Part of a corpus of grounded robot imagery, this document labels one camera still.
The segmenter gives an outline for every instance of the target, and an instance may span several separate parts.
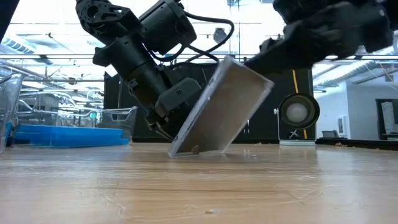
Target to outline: flat panel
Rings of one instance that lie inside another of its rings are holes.
[[[181,127],[169,156],[226,149],[273,86],[264,76],[225,58]]]

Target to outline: wooden table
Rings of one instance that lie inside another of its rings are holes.
[[[5,152],[0,223],[398,222],[398,152],[235,145],[170,160],[168,148]]]

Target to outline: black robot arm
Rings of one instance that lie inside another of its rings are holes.
[[[164,55],[178,44],[184,49],[197,38],[178,2],[159,1],[140,18],[108,0],[76,4],[81,26],[106,45],[95,49],[93,63],[112,65],[144,109],[149,127],[170,140],[190,112],[185,101],[201,89],[192,78],[172,83],[151,56]]]
[[[284,38],[266,40],[260,52],[244,64],[267,75],[311,68],[329,55],[345,58],[355,54],[360,45],[368,52],[388,47],[392,30],[398,28],[397,1],[379,2],[275,0],[274,9],[287,24]],[[96,48],[93,63],[112,65],[140,102],[149,127],[173,140],[192,109],[187,101],[197,96],[201,86],[186,74],[175,81],[170,78],[175,66],[159,66],[153,59],[171,61],[178,54],[158,58],[155,53],[165,55],[178,44],[179,53],[190,47],[209,55],[215,49],[204,52],[190,46],[197,35],[180,0],[160,0],[140,18],[108,0],[77,0],[76,12],[84,30],[106,45]]]
[[[294,12],[297,7],[293,4],[289,5],[291,11],[286,10],[288,3],[291,1],[274,1],[274,8],[287,23],[285,37],[266,40],[261,45],[261,52],[245,63],[258,73],[311,68],[329,55],[337,56],[337,60],[354,55],[360,45],[364,45],[368,52],[392,45],[394,27],[386,8],[375,1],[362,1],[361,5],[351,2],[325,7],[316,5],[320,10],[312,11],[311,16],[308,16],[311,12],[302,12],[304,18]],[[314,7],[308,6],[308,9],[314,10]]]

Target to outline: black panel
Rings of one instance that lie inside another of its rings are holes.
[[[312,83],[308,81],[310,75],[311,73],[308,70],[296,70],[297,87],[300,93],[313,95]],[[277,116],[274,114],[274,109],[279,107],[286,96],[295,93],[291,70],[282,74],[269,75],[268,78],[275,83],[275,87],[250,119],[249,138],[278,139]],[[291,131],[294,131],[294,129],[289,128],[284,123],[280,123],[281,139],[288,138]],[[303,136],[303,131],[299,131],[297,134]],[[309,139],[315,139],[315,127],[307,129],[307,136]]]
[[[19,0],[1,0],[0,1],[0,42],[6,34],[8,25],[18,6]]]
[[[215,66],[201,67],[183,67],[179,73],[196,78],[199,84],[204,84],[211,78],[215,71]],[[296,71],[298,90],[301,93],[310,93],[312,95],[312,79],[308,70]],[[274,115],[274,109],[279,107],[280,102],[288,95],[295,93],[294,80],[292,71],[286,71],[283,74],[269,75],[268,78],[275,82],[274,90],[267,97],[265,102],[260,106],[254,116],[250,119],[249,124],[240,132],[235,142],[238,143],[275,143],[278,140],[277,133],[277,116]],[[118,105],[119,94],[119,76],[113,78],[108,77],[105,81],[105,108],[127,108],[137,106],[137,100],[130,96],[127,87],[122,83],[121,102]],[[288,136],[292,131],[286,125],[281,124],[281,137]],[[315,137],[315,127],[307,130],[308,138]],[[165,139],[157,133],[152,132],[147,127],[144,120],[144,112],[139,109],[137,113],[137,121],[133,132],[133,141],[140,142],[164,142]]]

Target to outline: circular light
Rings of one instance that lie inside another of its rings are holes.
[[[295,129],[306,129],[319,118],[320,109],[314,97],[296,93],[286,97],[279,106],[281,120]]]
[[[213,40],[219,44],[225,39],[226,36],[227,35],[224,28],[216,28],[213,35]]]
[[[308,111],[304,105],[300,103],[294,103],[287,107],[286,117],[295,123],[299,123],[305,120],[307,113]]]

